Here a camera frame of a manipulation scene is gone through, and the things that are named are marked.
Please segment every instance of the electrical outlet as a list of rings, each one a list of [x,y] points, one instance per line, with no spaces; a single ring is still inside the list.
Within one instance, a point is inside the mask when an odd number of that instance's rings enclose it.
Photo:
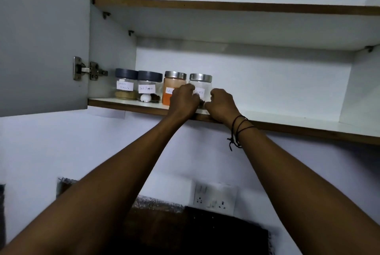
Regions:
[[[193,207],[233,215],[238,188],[222,183],[201,183],[195,186]]]

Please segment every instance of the dark blue lid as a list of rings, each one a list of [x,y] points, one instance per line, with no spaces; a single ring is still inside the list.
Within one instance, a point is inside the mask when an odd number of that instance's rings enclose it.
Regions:
[[[135,70],[116,69],[116,78],[137,79],[139,72]]]
[[[156,83],[162,82],[163,75],[156,72],[149,72],[149,71],[139,71],[139,80],[140,81],[151,81]]]

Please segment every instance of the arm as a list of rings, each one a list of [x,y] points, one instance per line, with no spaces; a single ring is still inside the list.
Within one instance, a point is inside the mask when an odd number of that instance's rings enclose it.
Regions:
[[[170,138],[195,113],[199,96],[192,95],[193,90],[189,84],[176,89],[165,118],[73,185],[0,254],[99,253],[131,208]]]
[[[223,89],[205,107],[229,129],[240,115]],[[237,126],[244,120],[236,120]],[[245,121],[239,130],[252,126]],[[239,141],[281,222],[303,254],[380,254],[380,226],[349,198],[263,132],[249,128]]]

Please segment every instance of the silver lid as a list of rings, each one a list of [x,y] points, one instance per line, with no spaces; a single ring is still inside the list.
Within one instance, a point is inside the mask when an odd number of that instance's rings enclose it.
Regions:
[[[211,75],[204,75],[204,74],[190,74],[190,80],[191,81],[201,81],[201,82],[212,82],[212,76]]]
[[[186,79],[187,75],[185,73],[166,71],[165,78],[177,78],[177,79]]]

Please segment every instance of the jar lid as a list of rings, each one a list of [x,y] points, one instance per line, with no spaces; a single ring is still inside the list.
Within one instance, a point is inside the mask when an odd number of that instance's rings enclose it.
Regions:
[[[162,74],[149,71],[139,71],[138,79],[140,81],[151,81],[156,83],[162,82]]]
[[[204,75],[204,74],[190,74],[190,80],[191,81],[201,81],[201,82],[212,82],[212,76],[211,75]]]
[[[185,73],[166,71],[165,78],[177,78],[177,79],[186,79],[187,75]]]
[[[137,79],[138,71],[127,70],[127,69],[116,69],[115,77],[116,78],[126,78],[126,79]]]

